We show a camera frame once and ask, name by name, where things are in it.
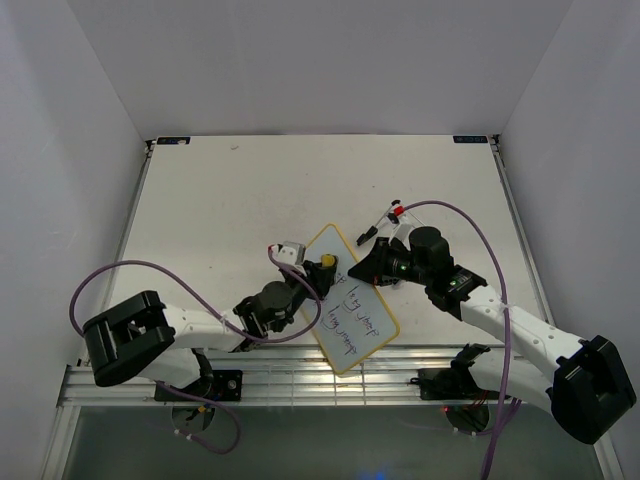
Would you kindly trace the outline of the yellow framed whiteboard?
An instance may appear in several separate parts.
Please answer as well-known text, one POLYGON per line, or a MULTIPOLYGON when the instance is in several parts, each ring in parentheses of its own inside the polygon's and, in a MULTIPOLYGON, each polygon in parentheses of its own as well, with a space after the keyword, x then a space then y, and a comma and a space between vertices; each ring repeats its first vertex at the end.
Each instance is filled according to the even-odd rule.
POLYGON ((324 254, 337 258, 337 270, 312 333, 333 372, 342 376, 395 339, 400 325, 375 287, 348 275, 358 258, 332 223, 310 241, 305 258, 318 262, 324 254))

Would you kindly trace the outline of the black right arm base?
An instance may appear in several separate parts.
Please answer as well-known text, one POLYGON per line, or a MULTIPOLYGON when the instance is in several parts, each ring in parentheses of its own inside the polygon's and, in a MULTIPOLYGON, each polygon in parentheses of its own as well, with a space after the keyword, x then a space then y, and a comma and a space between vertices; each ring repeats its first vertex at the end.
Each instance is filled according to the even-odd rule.
POLYGON ((409 384, 419 388, 422 400, 475 400, 482 389, 466 369, 419 369, 409 384))

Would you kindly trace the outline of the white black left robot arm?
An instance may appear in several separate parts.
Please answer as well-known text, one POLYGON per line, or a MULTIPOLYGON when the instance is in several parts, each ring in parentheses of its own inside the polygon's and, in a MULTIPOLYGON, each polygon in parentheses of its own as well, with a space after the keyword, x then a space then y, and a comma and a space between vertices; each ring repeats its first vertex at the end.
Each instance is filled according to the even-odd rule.
POLYGON ((282 279, 266 284, 228 313, 218 312, 202 296, 196 298, 200 309, 187 310, 145 290, 74 327, 84 339, 97 386, 141 376, 197 400, 212 387, 204 350, 243 353, 286 342, 285 327, 293 324, 305 301, 321 303, 326 298, 338 265, 331 254, 297 266, 279 263, 282 279))

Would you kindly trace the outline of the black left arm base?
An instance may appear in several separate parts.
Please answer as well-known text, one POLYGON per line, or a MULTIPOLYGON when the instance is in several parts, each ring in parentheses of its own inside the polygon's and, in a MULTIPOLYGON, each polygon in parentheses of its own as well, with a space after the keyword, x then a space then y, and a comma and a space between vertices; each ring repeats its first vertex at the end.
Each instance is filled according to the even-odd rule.
POLYGON ((165 383, 188 395, 213 401, 237 402, 242 398, 243 371, 204 369, 197 373, 173 375, 165 383))

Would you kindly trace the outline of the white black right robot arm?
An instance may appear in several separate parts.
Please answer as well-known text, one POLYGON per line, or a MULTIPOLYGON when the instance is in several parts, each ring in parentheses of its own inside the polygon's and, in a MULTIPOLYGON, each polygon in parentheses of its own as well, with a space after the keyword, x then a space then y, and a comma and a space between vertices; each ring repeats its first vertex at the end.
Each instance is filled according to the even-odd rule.
POLYGON ((571 437, 589 445, 637 402, 610 340, 580 338, 506 305, 484 278, 454 262, 448 242, 434 227, 413 229, 406 242, 377 238, 348 274, 373 286, 421 285, 437 309, 488 333, 524 359, 506 367, 502 353, 468 344, 448 368, 431 378, 415 378, 428 398, 461 400, 481 391, 503 392, 550 413, 571 437))

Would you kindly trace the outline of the yellow bone-shaped eraser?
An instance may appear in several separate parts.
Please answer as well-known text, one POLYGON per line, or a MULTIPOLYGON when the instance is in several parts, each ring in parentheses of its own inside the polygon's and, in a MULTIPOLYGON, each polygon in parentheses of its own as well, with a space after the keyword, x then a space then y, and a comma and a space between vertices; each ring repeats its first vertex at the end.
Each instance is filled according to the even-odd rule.
POLYGON ((320 263, 323 268, 334 268, 337 262, 337 258, 332 254, 323 254, 320 257, 320 263))

